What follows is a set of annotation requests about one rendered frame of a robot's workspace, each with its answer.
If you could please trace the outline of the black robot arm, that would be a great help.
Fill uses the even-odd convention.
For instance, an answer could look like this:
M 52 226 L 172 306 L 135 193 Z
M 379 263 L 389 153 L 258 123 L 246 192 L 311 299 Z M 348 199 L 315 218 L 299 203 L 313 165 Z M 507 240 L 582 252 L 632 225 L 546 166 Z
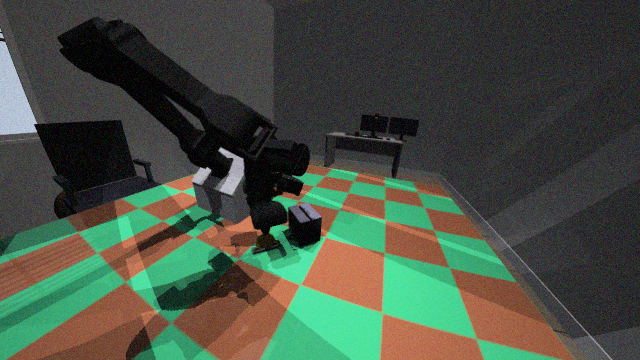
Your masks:
M 74 66 L 96 79 L 118 85 L 175 134 L 190 163 L 228 174 L 234 161 L 219 149 L 243 158 L 247 170 L 275 171 L 276 195 L 300 195 L 310 152 L 304 143 L 277 140 L 278 127 L 239 99 L 202 84 L 147 41 L 139 29 L 122 20 L 93 17 L 58 36 L 59 51 Z M 165 96 L 164 96 L 165 95 Z M 168 98 L 201 121 L 196 129 Z M 254 133 L 259 128 L 259 135 Z M 278 173 L 277 173 L 278 172 Z

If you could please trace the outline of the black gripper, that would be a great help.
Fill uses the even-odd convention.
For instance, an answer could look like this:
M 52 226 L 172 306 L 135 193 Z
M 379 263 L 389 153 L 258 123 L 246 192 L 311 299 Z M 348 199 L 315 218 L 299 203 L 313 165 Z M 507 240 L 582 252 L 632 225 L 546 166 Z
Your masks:
M 245 181 L 242 183 L 243 192 L 247 194 L 246 202 L 250 207 L 250 217 L 253 228 L 261 230 L 264 235 L 270 227 L 285 224 L 288 221 L 287 211 L 278 201 L 274 187 L 275 171 L 243 169 Z

